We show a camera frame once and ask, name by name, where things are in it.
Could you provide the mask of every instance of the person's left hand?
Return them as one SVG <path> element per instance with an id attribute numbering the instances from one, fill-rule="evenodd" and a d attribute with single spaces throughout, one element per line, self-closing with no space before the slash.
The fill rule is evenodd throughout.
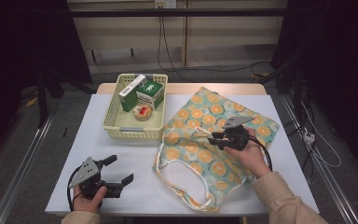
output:
<path id="1" fill-rule="evenodd" d="M 103 200 L 103 196 L 107 191 L 106 187 L 100 187 L 92 200 L 84 197 L 78 185 L 74 187 L 74 195 L 78 195 L 74 199 L 74 211 L 84 211 L 98 213 L 98 205 Z"/>

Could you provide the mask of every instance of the beige basket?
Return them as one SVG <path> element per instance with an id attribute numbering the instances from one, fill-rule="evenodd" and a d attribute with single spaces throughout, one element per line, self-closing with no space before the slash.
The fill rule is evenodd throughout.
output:
<path id="1" fill-rule="evenodd" d="M 164 86 L 164 100 L 153 111 L 150 119 L 140 121 L 135 118 L 132 111 L 126 112 L 121 106 L 118 94 L 130 84 L 138 74 L 121 74 L 117 78 L 117 85 L 113 93 L 110 106 L 106 112 L 103 127 L 107 130 L 110 137 L 114 139 L 128 140 L 160 140 L 162 136 L 162 125 L 164 122 L 165 100 L 167 97 L 167 75 L 162 74 L 142 74 L 148 79 L 152 79 Z"/>

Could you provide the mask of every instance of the beige sleeve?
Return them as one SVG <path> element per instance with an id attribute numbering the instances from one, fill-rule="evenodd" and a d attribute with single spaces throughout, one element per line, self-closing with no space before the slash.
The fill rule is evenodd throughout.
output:
<path id="1" fill-rule="evenodd" d="M 71 212 L 62 220 L 61 224 L 97 224 L 100 223 L 100 215 L 91 212 Z"/>
<path id="2" fill-rule="evenodd" d="M 254 184 L 255 193 L 266 206 L 269 223 L 327 223 L 301 201 L 287 186 L 278 172 L 260 177 Z"/>

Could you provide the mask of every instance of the hand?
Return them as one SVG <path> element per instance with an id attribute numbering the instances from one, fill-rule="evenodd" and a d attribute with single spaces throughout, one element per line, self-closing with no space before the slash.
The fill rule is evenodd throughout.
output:
<path id="1" fill-rule="evenodd" d="M 246 130 L 251 136 L 255 137 L 254 129 L 246 128 Z M 248 168 L 256 178 L 271 172 L 264 161 L 260 146 L 252 140 L 248 141 L 248 144 L 242 151 L 238 151 L 232 147 L 225 147 L 224 150 L 229 155 L 237 158 L 242 166 Z"/>
<path id="2" fill-rule="evenodd" d="M 100 187 L 92 200 L 84 197 L 78 185 L 74 187 L 74 195 L 78 195 L 74 199 L 74 211 L 84 211 L 98 213 L 98 205 L 103 200 L 103 196 L 107 191 L 106 187 Z"/>

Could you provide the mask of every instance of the orange flower pattern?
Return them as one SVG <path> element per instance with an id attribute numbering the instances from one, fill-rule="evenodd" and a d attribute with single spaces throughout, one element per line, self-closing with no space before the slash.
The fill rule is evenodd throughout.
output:
<path id="1" fill-rule="evenodd" d="M 163 127 L 162 144 L 153 169 L 193 209 L 218 212 L 224 197 L 250 175 L 235 158 L 210 145 L 207 133 L 196 129 L 221 132 L 226 120 L 234 116 L 254 117 L 245 126 L 255 129 L 257 139 L 269 148 L 279 129 L 277 122 L 203 87 Z M 183 162 L 202 178 L 208 190 L 207 203 L 196 202 L 186 191 L 163 179 L 159 169 L 172 161 Z"/>

